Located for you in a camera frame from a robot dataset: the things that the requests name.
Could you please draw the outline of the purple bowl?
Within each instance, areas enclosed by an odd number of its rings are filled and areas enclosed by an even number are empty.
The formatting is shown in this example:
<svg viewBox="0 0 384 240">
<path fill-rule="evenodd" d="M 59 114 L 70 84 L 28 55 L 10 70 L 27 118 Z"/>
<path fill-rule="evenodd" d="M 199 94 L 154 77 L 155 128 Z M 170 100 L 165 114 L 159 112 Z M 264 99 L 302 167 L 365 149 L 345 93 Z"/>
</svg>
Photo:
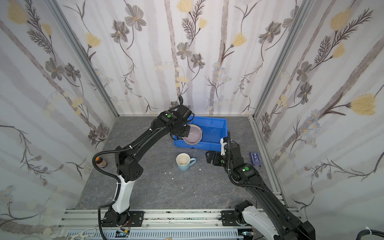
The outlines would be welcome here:
<svg viewBox="0 0 384 240">
<path fill-rule="evenodd" d="M 203 138 L 203 130 L 195 124 L 189 124 L 189 126 L 190 126 L 189 135 L 187 137 L 182 137 L 182 139 L 188 145 L 197 145 Z"/>
</svg>

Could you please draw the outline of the light blue mug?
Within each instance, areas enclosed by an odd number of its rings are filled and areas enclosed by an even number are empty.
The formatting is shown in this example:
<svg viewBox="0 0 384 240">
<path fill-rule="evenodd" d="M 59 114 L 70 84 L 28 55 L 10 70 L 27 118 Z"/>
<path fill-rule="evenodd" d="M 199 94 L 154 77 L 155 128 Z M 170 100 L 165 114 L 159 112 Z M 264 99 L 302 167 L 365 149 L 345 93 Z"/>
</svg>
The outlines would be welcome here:
<svg viewBox="0 0 384 240">
<path fill-rule="evenodd" d="M 176 163 L 178 165 L 178 168 L 185 172 L 189 169 L 190 166 L 196 163 L 195 158 L 191 158 L 188 154 L 186 153 L 181 153 L 176 157 Z"/>
</svg>

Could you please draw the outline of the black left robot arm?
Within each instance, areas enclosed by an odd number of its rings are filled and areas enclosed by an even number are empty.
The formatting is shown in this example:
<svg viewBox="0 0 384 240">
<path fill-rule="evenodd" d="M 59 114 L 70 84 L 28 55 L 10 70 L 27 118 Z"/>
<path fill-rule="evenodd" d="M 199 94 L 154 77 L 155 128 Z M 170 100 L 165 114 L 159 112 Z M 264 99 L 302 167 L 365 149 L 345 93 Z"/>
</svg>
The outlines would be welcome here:
<svg viewBox="0 0 384 240">
<path fill-rule="evenodd" d="M 179 104 L 169 110 L 161 112 L 151 122 L 151 126 L 136 140 L 125 147 L 117 147 L 113 151 L 103 151 L 102 154 L 114 154 L 117 166 L 117 176 L 108 174 L 117 180 L 117 189 L 108 211 L 101 224 L 124 226 L 131 220 L 130 200 L 136 180 L 143 174 L 144 169 L 139 161 L 144 154 L 162 137 L 166 135 L 187 137 L 190 133 L 192 111 L 185 105 Z"/>
</svg>

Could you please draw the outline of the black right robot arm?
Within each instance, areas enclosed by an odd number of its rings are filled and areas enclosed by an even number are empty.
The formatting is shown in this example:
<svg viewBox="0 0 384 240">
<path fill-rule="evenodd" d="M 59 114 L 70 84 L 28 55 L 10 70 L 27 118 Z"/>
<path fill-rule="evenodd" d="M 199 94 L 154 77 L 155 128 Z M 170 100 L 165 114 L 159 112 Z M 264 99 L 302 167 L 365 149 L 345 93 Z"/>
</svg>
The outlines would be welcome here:
<svg viewBox="0 0 384 240">
<path fill-rule="evenodd" d="M 255 206 L 238 210 L 240 224 L 248 224 L 268 240 L 315 240 L 316 231 L 309 221 L 296 217 L 265 184 L 255 167 L 244 161 L 236 142 L 224 138 L 222 150 L 206 152 L 207 163 L 223 167 L 230 182 L 244 188 L 261 205 L 262 215 Z"/>
</svg>

